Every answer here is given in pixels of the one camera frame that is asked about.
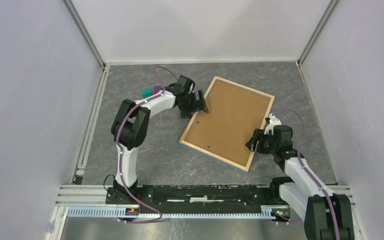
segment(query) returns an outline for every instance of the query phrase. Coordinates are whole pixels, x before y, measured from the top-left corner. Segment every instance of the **gray speckled floor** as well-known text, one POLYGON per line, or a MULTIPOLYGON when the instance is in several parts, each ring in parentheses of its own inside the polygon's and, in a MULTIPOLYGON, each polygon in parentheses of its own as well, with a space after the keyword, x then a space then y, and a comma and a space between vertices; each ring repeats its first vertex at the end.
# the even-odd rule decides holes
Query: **gray speckled floor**
MULTIPOLYGON (((101 185, 106 175, 115 174, 117 150, 110 134, 116 113, 124 99, 139 100, 142 91, 157 85, 157 65, 111 66, 96 122, 89 157, 83 177, 84 185, 101 185)), ((196 89, 210 85, 219 76, 274 95, 272 112, 284 108, 298 110, 307 131, 303 154, 308 164, 325 183, 335 183, 325 145, 305 89, 294 62, 193 63, 165 65, 177 75, 196 82, 196 89)), ((160 71, 166 84, 174 82, 171 75, 160 71)), ((302 128, 293 113, 278 117, 293 128, 294 146, 298 147, 302 128)), ((137 155, 138 184, 268 184, 284 173, 270 155, 256 154, 249 172, 179 143, 189 120, 180 118, 178 108, 165 110, 149 121, 147 137, 137 155)))

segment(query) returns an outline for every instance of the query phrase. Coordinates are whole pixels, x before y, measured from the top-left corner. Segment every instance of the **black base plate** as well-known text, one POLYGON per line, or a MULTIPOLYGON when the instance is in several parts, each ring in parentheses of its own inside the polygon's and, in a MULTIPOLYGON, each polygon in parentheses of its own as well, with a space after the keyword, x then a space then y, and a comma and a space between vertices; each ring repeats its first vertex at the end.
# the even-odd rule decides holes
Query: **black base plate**
MULTIPOLYGON (((288 205, 274 196, 266 185, 143 185, 131 192, 163 214, 261 213, 261 205, 288 205), (194 201, 194 198, 204 197, 220 202, 194 201)), ((125 205, 136 202, 110 187, 105 203, 125 205)), ((141 207, 140 212, 154 213, 146 207, 141 207)))

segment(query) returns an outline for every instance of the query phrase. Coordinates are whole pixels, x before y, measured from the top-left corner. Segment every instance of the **small cube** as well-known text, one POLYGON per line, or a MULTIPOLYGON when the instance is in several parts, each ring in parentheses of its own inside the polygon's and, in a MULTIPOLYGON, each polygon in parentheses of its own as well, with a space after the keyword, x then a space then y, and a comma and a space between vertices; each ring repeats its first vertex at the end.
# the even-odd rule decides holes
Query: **small cube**
POLYGON ((152 90, 151 89, 146 89, 145 91, 142 91, 142 96, 144 98, 152 96, 152 90))
POLYGON ((157 94, 159 91, 161 91, 161 86, 160 85, 156 85, 153 87, 153 94, 157 94))

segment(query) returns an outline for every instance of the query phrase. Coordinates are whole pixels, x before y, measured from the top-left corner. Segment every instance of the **light wood frame border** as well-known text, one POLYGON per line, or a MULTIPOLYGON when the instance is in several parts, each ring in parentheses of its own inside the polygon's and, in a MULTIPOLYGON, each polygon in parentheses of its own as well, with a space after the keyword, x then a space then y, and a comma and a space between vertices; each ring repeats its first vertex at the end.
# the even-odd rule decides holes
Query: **light wood frame border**
MULTIPOLYGON (((261 126, 259 127, 260 129, 264 128, 264 126, 265 126, 265 124, 266 124, 266 118, 269 116, 270 110, 272 109, 272 105, 273 105, 273 101, 275 100, 275 96, 270 95, 270 94, 267 94, 267 93, 262 92, 262 91, 258 91, 258 90, 252 89, 252 88, 250 88, 250 87, 241 85, 241 84, 239 84, 239 83, 236 83, 236 82, 233 82, 233 81, 230 81, 230 80, 227 80, 227 79, 224 79, 224 78, 215 76, 215 77, 212 79, 211 84, 209 85, 207 91, 205 92, 204 98, 207 98, 207 95, 209 94, 209 92, 210 92, 211 88, 213 87, 213 84, 216 82, 216 80, 224 81, 224 82, 226 82, 226 83, 229 83, 229 84, 232 84, 232 85, 236 85, 236 86, 238 86, 238 87, 240 87, 240 88, 243 88, 243 89, 246 89, 246 90, 249 90, 249 91, 252 91, 252 92, 254 92, 254 93, 257 93, 257 94, 260 94, 260 95, 263 95, 263 96, 266 96, 266 97, 270 98, 270 102, 268 103, 268 107, 267 107, 267 110, 266 110, 266 112, 265 112, 265 114, 264 114, 264 118, 263 118, 263 120, 262 120, 261 126)), ((246 166, 244 167, 244 166, 242 166, 242 165, 240 165, 240 164, 238 164, 238 163, 236 163, 236 162, 234 162, 234 161, 231 161, 231 160, 229 160, 229 159, 227 159, 227 158, 224 158, 224 157, 222 157, 222 156, 219 156, 219 155, 217 155, 217 154, 215 154, 215 153, 212 153, 212 152, 210 152, 210 151, 207 151, 206 149, 203 149, 203 148, 201 148, 201 147, 198 147, 198 146, 196 146, 196 145, 193 145, 193 144, 190 143, 190 142, 185 141, 185 137, 186 137, 186 135, 188 134, 189 128, 192 126, 192 123, 195 121, 195 118, 197 117, 198 113, 199 113, 199 112, 195 112, 195 113, 193 114, 192 118, 190 119, 189 123, 187 124, 186 129, 184 130, 183 134, 181 135, 179 142, 180 142, 181 144, 184 144, 184 145, 187 145, 187 146, 189 146, 189 147, 191 147, 191 148, 193 148, 193 149, 199 150, 200 152, 203 152, 203 153, 205 153, 205 154, 208 154, 208 155, 210 155, 210 156, 212 156, 212 157, 215 157, 215 158, 217 158, 217 159, 222 160, 223 162, 226 162, 226 163, 228 163, 228 164, 231 164, 231 165, 233 165, 233 166, 235 166, 235 167, 237 167, 237 168, 240 168, 240 169, 245 170, 245 171, 248 172, 248 170, 250 169, 251 163, 252 163, 252 161, 253 161, 255 152, 250 152, 250 153, 249 153, 248 161, 247 161, 247 163, 246 163, 246 166)))

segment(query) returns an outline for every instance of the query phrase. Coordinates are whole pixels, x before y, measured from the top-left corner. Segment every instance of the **white enclosure wall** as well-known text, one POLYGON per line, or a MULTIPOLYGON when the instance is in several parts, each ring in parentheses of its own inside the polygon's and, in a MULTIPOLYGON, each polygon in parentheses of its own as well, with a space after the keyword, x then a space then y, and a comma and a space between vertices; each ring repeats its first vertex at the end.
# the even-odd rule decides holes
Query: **white enclosure wall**
POLYGON ((72 0, 107 63, 298 59, 329 0, 72 0))
POLYGON ((339 2, 303 73, 367 239, 384 240, 384 1, 339 2))
POLYGON ((45 237, 99 73, 62 1, 0 1, 0 240, 45 237))

